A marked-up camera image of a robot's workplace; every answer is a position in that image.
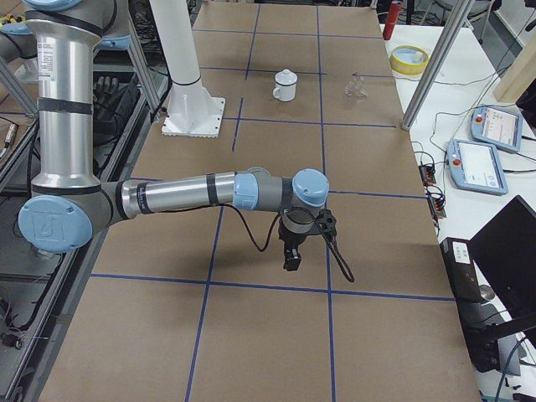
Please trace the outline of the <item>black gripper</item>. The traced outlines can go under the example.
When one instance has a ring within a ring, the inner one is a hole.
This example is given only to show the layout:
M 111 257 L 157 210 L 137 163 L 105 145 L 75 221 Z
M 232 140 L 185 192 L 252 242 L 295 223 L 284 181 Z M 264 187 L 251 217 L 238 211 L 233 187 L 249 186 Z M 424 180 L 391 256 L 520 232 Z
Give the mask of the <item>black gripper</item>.
M 280 218 L 278 235 L 284 242 L 284 269 L 297 271 L 302 257 L 299 246 L 308 236 L 321 235 L 327 245 L 336 243 L 336 218 L 331 211 L 319 211 L 314 215 L 311 211 L 291 211 Z

